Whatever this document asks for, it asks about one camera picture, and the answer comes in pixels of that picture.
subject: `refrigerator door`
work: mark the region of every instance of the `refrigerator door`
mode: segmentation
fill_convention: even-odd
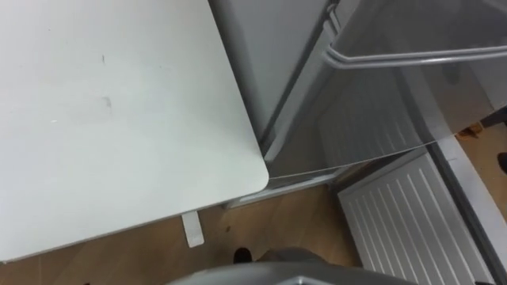
[[[507,67],[507,31],[493,29],[507,24],[507,9],[492,3],[343,0],[331,6],[263,150],[270,176],[318,175],[412,150],[505,105],[507,85],[489,78],[502,63]],[[329,47],[348,62],[330,64]]]

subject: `refrigerator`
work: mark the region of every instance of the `refrigerator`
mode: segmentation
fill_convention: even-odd
[[[385,162],[331,188],[366,269],[423,284],[507,283],[507,225],[453,137],[507,105],[507,1],[279,1],[284,7],[269,9],[282,19],[256,14],[263,26],[272,21],[257,34],[271,40],[267,54],[255,52],[267,43],[234,43],[231,24],[243,40],[252,35],[241,17],[220,19],[224,7],[234,12],[240,2],[211,4],[254,128],[268,122],[257,127],[257,139],[270,181],[227,206]],[[299,18],[300,10],[307,17]],[[295,19],[286,21],[291,11]],[[250,61],[236,64],[244,51]],[[293,54],[290,75],[273,74],[276,59]],[[249,64],[263,60],[264,70]],[[255,88],[249,78],[258,74],[284,88]],[[264,100],[259,89],[276,98],[268,120],[255,108]],[[381,204],[393,181],[402,186]]]

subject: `black shoe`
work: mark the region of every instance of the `black shoe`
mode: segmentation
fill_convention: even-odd
[[[497,158],[501,170],[503,170],[503,172],[507,174],[507,153],[500,153],[498,154]]]
[[[252,253],[246,248],[236,249],[234,252],[234,264],[252,262]]]

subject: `white table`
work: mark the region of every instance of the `white table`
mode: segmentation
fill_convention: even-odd
[[[0,3],[0,260],[268,180],[206,0]]]

